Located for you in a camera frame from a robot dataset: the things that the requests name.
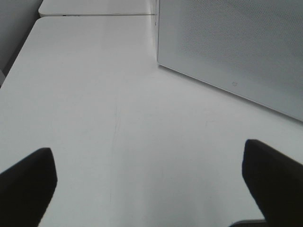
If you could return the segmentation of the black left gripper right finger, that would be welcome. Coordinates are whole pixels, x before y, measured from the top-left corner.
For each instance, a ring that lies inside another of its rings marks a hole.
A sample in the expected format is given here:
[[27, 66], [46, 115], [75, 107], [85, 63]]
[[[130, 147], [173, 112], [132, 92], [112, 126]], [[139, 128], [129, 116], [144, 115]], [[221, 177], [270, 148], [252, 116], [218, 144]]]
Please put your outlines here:
[[259, 140], [247, 140], [242, 177], [268, 226], [303, 225], [302, 164]]

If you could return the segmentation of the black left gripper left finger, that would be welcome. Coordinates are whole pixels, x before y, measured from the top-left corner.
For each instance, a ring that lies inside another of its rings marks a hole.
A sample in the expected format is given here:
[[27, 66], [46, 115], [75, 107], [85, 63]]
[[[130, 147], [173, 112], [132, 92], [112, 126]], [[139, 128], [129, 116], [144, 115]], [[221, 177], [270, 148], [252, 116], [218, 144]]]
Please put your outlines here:
[[50, 148], [40, 148], [2, 172], [0, 225], [37, 227], [56, 186], [57, 173]]

